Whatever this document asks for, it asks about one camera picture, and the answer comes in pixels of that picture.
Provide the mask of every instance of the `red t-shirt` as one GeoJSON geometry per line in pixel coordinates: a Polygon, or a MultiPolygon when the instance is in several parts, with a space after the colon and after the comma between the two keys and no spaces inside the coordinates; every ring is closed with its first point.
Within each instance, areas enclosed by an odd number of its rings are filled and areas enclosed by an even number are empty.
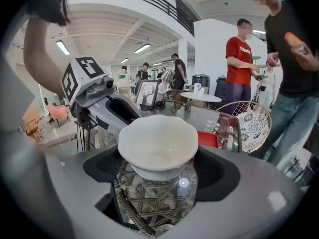
{"type": "MultiPolygon", "coordinates": [[[[243,62],[252,64],[251,48],[245,42],[242,42],[237,37],[232,37],[228,40],[226,45],[226,58],[235,57],[243,62]]],[[[239,83],[250,86],[251,69],[237,68],[228,65],[226,82],[239,83]]]]}

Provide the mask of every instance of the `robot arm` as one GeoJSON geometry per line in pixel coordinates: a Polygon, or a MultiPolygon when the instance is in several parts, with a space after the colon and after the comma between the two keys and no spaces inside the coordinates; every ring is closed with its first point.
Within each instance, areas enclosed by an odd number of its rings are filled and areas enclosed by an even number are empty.
{"type": "Polygon", "coordinates": [[[115,91],[114,80],[92,57],[72,58],[62,81],[72,115],[86,130],[99,125],[118,135],[141,116],[134,104],[115,91]]]}

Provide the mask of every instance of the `red chair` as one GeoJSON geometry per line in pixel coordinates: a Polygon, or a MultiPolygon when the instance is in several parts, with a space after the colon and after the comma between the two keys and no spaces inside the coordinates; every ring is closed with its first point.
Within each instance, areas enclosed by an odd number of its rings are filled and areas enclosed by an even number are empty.
{"type": "Polygon", "coordinates": [[[68,110],[66,109],[65,106],[58,107],[58,106],[54,106],[54,105],[48,105],[47,107],[48,107],[50,115],[52,116],[52,118],[54,120],[56,120],[59,127],[60,127],[60,124],[59,124],[58,119],[64,119],[64,118],[69,119],[68,110]]]}

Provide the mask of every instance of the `rattan chair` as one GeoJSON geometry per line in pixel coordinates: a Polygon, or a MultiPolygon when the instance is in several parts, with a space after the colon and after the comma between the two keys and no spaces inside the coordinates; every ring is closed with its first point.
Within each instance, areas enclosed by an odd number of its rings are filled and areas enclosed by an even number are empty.
{"type": "Polygon", "coordinates": [[[250,153],[258,149],[269,136],[272,128],[271,116],[262,105],[251,101],[233,102],[216,111],[234,104],[238,104],[232,115],[239,119],[242,149],[250,153]]]}

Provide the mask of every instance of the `dark hair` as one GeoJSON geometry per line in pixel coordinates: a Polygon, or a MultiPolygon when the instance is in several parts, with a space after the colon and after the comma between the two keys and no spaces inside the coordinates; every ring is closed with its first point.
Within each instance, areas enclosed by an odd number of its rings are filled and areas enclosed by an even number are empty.
{"type": "Polygon", "coordinates": [[[244,18],[241,18],[240,20],[237,21],[238,26],[242,26],[244,23],[252,25],[248,20],[244,18]]]}
{"type": "Polygon", "coordinates": [[[26,11],[30,15],[36,15],[47,22],[56,23],[60,26],[70,23],[67,17],[66,0],[29,0],[26,11]]]}

